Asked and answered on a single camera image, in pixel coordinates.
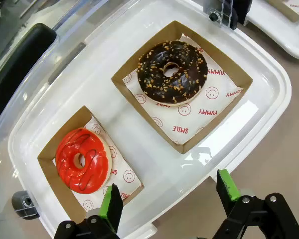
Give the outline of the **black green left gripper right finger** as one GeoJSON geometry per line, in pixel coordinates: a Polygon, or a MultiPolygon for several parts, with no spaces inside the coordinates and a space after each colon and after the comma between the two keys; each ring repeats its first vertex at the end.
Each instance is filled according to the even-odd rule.
{"type": "Polygon", "coordinates": [[[226,169],[217,171],[216,191],[227,218],[215,239],[241,239],[247,227],[258,227],[267,239],[299,239],[299,225],[282,194],[242,195],[226,169]]]}

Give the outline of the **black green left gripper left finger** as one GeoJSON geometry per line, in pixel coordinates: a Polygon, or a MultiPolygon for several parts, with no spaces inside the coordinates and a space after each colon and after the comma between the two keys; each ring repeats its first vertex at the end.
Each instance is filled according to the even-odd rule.
{"type": "Polygon", "coordinates": [[[107,188],[101,207],[91,210],[87,218],[77,224],[63,221],[55,233],[56,239],[117,239],[123,211],[123,200],[116,184],[107,188]]]}

